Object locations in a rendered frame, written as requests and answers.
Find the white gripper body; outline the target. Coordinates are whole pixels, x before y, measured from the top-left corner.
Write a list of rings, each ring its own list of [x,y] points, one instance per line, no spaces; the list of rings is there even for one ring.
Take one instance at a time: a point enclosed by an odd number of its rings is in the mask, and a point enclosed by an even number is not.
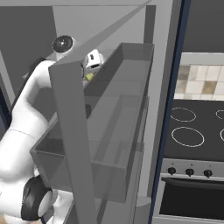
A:
[[[85,72],[95,71],[100,68],[102,61],[100,59],[84,59],[83,66]]]

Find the silver oven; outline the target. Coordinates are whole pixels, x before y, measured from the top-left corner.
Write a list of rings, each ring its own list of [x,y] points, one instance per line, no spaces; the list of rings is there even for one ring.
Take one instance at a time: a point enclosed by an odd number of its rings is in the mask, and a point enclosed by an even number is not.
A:
[[[176,169],[176,172],[173,175],[167,171],[170,167]],[[194,174],[189,177],[186,175],[186,169],[193,169]],[[207,178],[204,175],[205,170],[211,170],[213,175],[210,178]],[[152,217],[152,224],[224,224],[224,220],[209,220],[160,214],[159,212],[165,189],[165,184],[161,178],[198,179],[224,182],[224,162],[163,157],[162,169],[158,182],[157,199]]]

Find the black hob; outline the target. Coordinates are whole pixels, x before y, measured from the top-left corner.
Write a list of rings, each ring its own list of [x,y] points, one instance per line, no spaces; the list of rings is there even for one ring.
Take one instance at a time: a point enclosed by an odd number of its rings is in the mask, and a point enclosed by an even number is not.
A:
[[[164,157],[224,162],[224,101],[174,100]]]

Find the small grey door bin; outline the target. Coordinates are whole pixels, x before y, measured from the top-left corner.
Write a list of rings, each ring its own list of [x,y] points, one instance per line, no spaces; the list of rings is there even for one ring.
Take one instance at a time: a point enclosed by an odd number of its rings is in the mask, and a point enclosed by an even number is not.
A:
[[[119,117],[138,121],[150,78],[154,45],[121,43],[85,86],[87,125]]]

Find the dark grey range hood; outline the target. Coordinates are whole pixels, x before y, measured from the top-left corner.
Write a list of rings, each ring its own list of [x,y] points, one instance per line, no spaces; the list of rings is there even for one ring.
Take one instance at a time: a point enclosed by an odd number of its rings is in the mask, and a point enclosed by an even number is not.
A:
[[[192,0],[182,65],[224,65],[224,0]]]

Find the grey fridge door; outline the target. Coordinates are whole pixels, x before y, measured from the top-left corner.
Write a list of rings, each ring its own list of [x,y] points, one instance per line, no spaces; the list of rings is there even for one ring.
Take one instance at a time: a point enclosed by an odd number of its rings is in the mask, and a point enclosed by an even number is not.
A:
[[[74,75],[79,68],[78,61],[132,19],[142,8],[147,5],[157,7],[153,30],[154,60],[147,90],[151,117],[146,121],[146,129],[152,132],[146,146],[148,151],[153,150],[160,143],[159,132],[163,128],[172,62],[180,60],[175,53],[183,2],[184,0],[148,0],[50,68],[78,224],[97,224],[84,90],[81,78]]]

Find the black oven door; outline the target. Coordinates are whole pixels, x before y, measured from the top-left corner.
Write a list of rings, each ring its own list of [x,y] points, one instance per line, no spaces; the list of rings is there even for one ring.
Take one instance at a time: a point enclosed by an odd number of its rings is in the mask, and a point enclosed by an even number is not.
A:
[[[163,183],[160,214],[224,221],[224,191]]]

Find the navy blue side panel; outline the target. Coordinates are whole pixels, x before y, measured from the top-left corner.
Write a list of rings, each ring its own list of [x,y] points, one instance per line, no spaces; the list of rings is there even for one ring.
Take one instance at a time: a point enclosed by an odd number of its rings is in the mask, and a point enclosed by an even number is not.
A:
[[[179,63],[181,59],[184,37],[186,34],[186,24],[189,15],[191,0],[181,0],[180,13],[178,17],[178,27],[177,35],[175,40],[175,47],[173,52],[173,58],[171,63],[171,71],[169,76],[169,82],[167,86],[167,93],[164,96],[165,105],[164,105],[164,116],[163,116],[163,125],[161,128],[160,142],[157,153],[157,163],[155,169],[155,176],[153,180],[152,194],[151,194],[151,204],[150,204],[150,214],[148,224],[152,224],[152,217],[154,213],[154,208],[156,204],[156,197],[158,192],[158,182],[160,177],[160,172],[162,169],[163,156],[165,152],[165,141],[167,136],[167,131],[169,128],[169,122],[172,111],[173,97],[178,77]]]

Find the grey fridge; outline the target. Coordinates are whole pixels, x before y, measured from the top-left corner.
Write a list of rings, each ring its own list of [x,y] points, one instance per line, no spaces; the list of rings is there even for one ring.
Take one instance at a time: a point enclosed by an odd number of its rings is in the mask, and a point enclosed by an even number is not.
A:
[[[109,55],[122,42],[145,41],[151,0],[0,0],[0,138],[11,123],[11,105],[36,61],[55,59],[52,42],[68,35],[82,46],[132,11],[137,14],[103,40]]]

